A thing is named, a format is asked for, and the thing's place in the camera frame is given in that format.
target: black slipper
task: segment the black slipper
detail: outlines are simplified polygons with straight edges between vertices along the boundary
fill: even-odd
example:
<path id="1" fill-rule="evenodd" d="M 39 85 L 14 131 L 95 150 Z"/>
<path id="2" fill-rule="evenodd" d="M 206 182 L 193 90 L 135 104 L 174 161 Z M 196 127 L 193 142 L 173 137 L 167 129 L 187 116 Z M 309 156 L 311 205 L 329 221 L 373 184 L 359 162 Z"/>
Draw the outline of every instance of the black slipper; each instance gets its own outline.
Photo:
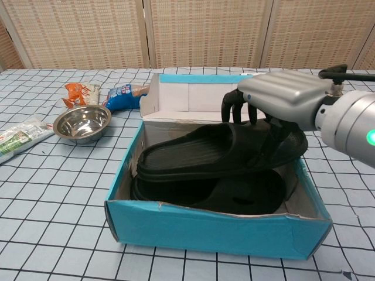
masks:
<path id="1" fill-rule="evenodd" d="M 307 150 L 302 131 L 288 133 L 280 142 L 270 138 L 271 126 L 265 120 L 256 125 L 202 126 L 186 136 L 145 149 L 139 157 L 138 177 L 146 181 L 226 177 L 272 169 Z"/>
<path id="2" fill-rule="evenodd" d="M 228 214 L 272 214 L 285 197 L 285 183 L 273 170 L 222 179 L 150 183 L 135 178 L 134 200 L 163 201 Z"/>

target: cardboard box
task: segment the cardboard box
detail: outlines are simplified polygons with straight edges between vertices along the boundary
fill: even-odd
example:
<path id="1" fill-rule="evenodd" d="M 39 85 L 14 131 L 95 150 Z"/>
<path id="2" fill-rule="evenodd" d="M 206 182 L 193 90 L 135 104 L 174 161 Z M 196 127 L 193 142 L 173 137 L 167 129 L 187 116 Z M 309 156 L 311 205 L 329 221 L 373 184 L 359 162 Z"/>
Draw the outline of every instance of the cardboard box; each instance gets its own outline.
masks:
<path id="1" fill-rule="evenodd" d="M 142 150 L 203 124 L 220 122 L 221 99 L 237 83 L 230 78 L 225 84 L 217 83 L 223 79 L 193 78 L 169 79 L 156 74 L 150 93 L 141 99 L 144 121 L 105 201 L 114 238 L 138 245 L 308 259 L 329 233 L 332 219 L 300 160 L 276 169 L 287 184 L 287 196 L 273 214 L 233 215 L 130 200 L 132 178 Z"/>

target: snack bag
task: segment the snack bag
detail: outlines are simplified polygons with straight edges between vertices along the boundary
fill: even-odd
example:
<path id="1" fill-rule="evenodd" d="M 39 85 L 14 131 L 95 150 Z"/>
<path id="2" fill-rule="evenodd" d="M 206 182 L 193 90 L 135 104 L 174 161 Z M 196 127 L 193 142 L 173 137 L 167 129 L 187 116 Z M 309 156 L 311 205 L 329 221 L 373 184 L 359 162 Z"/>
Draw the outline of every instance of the snack bag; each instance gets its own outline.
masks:
<path id="1" fill-rule="evenodd" d="M 63 98 L 68 108 L 75 105 L 98 104 L 99 102 L 99 85 L 87 83 L 70 83 L 66 84 L 68 98 Z"/>
<path id="2" fill-rule="evenodd" d="M 141 96 L 146 95 L 149 90 L 149 85 L 138 86 L 131 84 L 110 89 L 103 106 L 107 107 L 111 112 L 139 108 Z"/>
<path id="3" fill-rule="evenodd" d="M 35 117 L 19 123 L 0 134 L 0 163 L 31 148 L 53 134 L 52 124 Z"/>

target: checkered tablecloth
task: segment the checkered tablecloth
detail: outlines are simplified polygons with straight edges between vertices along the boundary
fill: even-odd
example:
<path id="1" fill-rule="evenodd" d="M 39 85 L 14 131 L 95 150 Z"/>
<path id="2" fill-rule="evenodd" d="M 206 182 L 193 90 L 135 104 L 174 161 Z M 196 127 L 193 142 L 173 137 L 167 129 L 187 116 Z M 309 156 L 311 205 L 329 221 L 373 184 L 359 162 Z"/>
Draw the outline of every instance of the checkered tablecloth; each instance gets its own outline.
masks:
<path id="1" fill-rule="evenodd" d="M 61 98 L 71 82 L 100 84 L 103 101 L 110 88 L 149 83 L 153 73 L 274 70 L 7 70 L 0 74 L 0 130 L 31 115 L 53 122 L 66 110 Z M 375 83 L 345 82 L 345 91 L 354 89 L 375 91 Z M 103 201 L 140 121 L 139 111 L 116 112 L 94 144 L 51 136 L 0 166 L 0 281 L 375 280 L 375 170 L 328 148 L 319 132 L 306 133 L 304 161 L 334 226 L 308 261 L 116 243 Z"/>

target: green indicator light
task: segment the green indicator light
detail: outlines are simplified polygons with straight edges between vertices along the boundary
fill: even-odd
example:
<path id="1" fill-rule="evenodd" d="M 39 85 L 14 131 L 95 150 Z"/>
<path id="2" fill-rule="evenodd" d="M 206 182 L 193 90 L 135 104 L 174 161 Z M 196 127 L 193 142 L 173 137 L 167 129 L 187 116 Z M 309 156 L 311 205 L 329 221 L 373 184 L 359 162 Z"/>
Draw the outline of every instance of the green indicator light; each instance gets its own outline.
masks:
<path id="1" fill-rule="evenodd" d="M 366 136 L 367 142 L 375 146 L 375 130 L 371 130 Z"/>

